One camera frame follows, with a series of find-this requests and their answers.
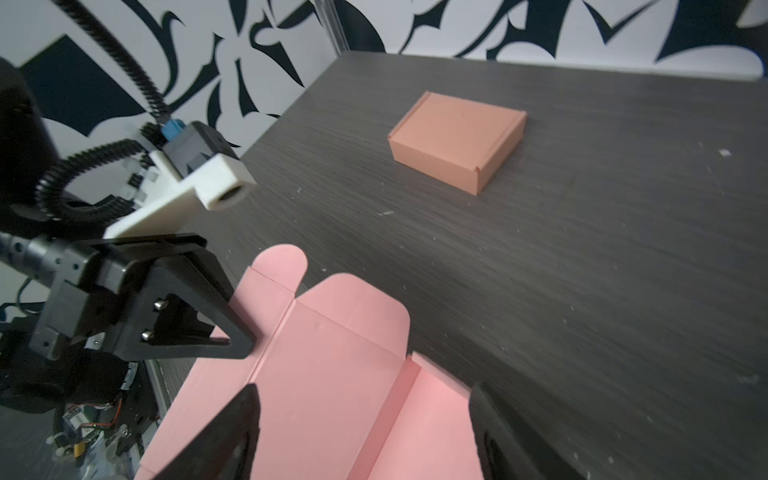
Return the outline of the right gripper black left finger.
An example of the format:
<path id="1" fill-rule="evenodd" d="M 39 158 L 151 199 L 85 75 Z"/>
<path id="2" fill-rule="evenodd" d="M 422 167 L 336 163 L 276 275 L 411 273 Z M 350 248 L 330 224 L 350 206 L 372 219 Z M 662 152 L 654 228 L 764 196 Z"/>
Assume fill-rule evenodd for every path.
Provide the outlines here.
<path id="1" fill-rule="evenodd" d="M 257 386 L 247 384 L 155 479 L 250 479 L 260 414 Z"/>

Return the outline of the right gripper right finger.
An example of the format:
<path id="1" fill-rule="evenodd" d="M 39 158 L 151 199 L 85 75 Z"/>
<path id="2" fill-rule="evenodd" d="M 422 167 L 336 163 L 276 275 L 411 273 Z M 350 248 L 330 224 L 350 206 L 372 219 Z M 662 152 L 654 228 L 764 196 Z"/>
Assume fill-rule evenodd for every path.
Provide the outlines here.
<path id="1" fill-rule="evenodd" d="M 485 479 L 584 479 L 490 386 L 472 387 L 469 415 Z"/>

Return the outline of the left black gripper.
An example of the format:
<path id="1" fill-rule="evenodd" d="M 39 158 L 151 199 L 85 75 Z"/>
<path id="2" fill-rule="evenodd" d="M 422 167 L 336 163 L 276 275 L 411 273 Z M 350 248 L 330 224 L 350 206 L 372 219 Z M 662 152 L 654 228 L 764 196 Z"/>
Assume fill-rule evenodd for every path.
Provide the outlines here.
<path id="1" fill-rule="evenodd" d="M 244 359 L 257 334 L 229 304 L 234 290 L 196 234 L 26 243 L 26 274 L 50 289 L 29 347 L 57 360 L 107 330 L 127 360 Z"/>

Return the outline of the pink cardboard box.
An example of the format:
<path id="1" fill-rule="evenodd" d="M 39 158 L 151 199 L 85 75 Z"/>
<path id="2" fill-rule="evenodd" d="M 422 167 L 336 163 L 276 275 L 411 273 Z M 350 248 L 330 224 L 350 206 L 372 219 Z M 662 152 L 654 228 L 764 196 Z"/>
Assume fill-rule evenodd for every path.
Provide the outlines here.
<path id="1" fill-rule="evenodd" d="M 200 358 L 145 451 L 157 477 L 246 385 L 258 389 L 255 479 L 478 479 L 468 388 L 407 350 L 405 306 L 347 273 L 306 292 L 304 252 L 277 245 L 231 304 L 258 335 L 240 360 Z"/>

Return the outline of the orange cardboard box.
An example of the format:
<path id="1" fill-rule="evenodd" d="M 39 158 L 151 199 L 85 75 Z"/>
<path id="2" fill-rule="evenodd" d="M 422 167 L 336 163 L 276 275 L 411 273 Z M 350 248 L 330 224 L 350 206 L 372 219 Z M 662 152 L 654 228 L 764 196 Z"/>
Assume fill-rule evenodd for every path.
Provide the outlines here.
<path id="1" fill-rule="evenodd" d="M 424 92 L 387 136 L 396 162 L 477 196 L 523 139 L 527 113 Z"/>

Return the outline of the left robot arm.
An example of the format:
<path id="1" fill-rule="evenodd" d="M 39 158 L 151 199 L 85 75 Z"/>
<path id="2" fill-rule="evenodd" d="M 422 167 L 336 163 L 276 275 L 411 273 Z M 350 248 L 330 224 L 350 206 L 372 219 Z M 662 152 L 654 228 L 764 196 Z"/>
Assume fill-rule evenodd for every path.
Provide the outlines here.
<path id="1" fill-rule="evenodd" d="M 82 3 L 60 8 L 128 74 L 153 120 L 62 158 L 21 71 L 1 65 L 1 260 L 49 291 L 1 324 L 1 403 L 25 413 L 111 403 L 136 361 L 242 359 L 257 342 L 205 240 L 182 232 L 255 180 L 218 131 L 171 115 Z"/>

